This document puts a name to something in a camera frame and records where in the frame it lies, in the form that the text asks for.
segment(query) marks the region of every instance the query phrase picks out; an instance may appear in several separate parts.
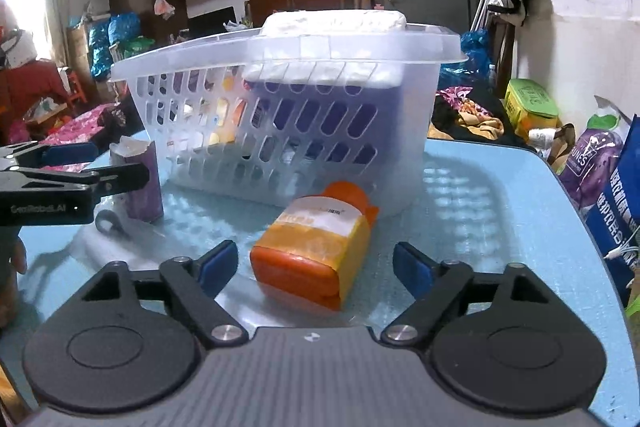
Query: orange bottle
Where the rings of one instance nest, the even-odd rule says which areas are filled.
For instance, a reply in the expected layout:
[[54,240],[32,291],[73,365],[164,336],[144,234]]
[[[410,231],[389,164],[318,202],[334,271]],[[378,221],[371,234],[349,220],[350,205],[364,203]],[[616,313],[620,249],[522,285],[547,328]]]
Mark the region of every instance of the orange bottle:
[[255,278],[340,309],[367,253],[377,215],[364,191],[349,182],[294,200],[252,248]]

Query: blue table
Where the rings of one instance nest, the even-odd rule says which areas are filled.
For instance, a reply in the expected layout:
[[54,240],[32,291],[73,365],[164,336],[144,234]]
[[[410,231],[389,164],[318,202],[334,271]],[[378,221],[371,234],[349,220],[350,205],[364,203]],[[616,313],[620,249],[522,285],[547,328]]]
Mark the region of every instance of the blue table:
[[[106,162],[99,158],[96,166]],[[591,410],[614,427],[638,424],[638,373],[620,302],[589,233],[546,164],[514,148],[427,140],[423,179],[415,204],[375,227],[345,313],[380,330],[412,301],[392,273],[398,241],[409,241],[438,260],[460,259],[477,271],[526,263],[606,349],[607,372]],[[251,276],[248,252],[279,209],[172,184],[163,187],[163,194],[166,233],[194,253],[223,239],[236,241],[241,255],[237,277]],[[25,339],[93,274],[68,254],[77,231],[33,227],[20,234],[30,269],[18,282],[22,309],[2,336],[0,359],[32,404],[20,365]]]

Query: blue bag with white text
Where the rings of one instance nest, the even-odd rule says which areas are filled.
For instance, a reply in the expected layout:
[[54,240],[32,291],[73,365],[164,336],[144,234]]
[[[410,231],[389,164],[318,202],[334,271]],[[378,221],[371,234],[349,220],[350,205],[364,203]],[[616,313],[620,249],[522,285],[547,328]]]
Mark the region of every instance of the blue bag with white text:
[[640,266],[640,118],[634,118],[618,166],[596,204],[587,215],[587,227],[605,258],[623,305],[629,300],[629,283]]

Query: ribbed gray surface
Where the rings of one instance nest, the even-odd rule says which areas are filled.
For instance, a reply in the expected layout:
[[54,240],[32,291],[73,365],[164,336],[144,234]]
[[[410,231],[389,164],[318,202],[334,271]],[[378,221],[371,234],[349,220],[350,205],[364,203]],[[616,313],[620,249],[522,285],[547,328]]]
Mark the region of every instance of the ribbed gray surface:
[[444,393],[418,356],[389,349],[366,328],[261,328],[245,346],[211,352],[168,400],[120,417],[45,409],[31,427],[596,427],[588,413],[514,420],[485,415]]

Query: plastic basket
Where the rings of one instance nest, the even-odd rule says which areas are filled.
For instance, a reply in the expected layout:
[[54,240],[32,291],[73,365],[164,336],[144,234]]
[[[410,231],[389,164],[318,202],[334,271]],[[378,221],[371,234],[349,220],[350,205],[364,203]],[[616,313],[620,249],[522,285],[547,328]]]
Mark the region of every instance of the plastic basket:
[[411,204],[443,62],[465,60],[438,26],[176,44],[113,65],[159,166],[180,185],[286,206],[327,184],[362,187],[383,215]]

